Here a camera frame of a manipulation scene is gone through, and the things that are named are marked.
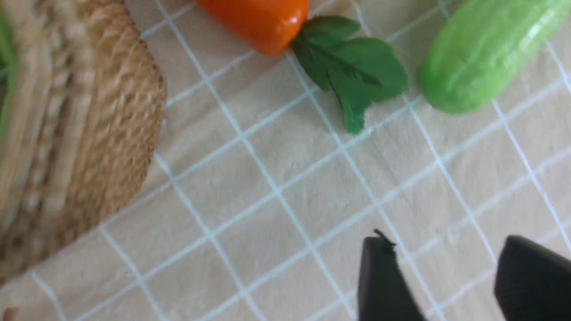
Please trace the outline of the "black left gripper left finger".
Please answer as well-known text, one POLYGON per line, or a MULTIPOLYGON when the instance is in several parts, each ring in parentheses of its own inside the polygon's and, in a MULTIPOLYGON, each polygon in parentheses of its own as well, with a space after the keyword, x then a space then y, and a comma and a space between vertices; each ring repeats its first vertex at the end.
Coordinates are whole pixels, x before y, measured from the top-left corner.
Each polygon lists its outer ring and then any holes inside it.
POLYGON ((396 244, 379 229, 363 240, 357 287, 359 321, 424 321, 398 265, 396 244))

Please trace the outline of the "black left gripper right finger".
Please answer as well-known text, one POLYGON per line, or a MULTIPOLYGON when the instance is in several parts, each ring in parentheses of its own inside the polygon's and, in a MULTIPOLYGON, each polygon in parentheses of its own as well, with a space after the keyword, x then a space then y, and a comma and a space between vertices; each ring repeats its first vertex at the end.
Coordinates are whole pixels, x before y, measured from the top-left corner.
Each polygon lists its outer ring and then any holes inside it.
POLYGON ((498 258, 494 297, 506 321, 569 321, 570 260, 509 235, 498 258))

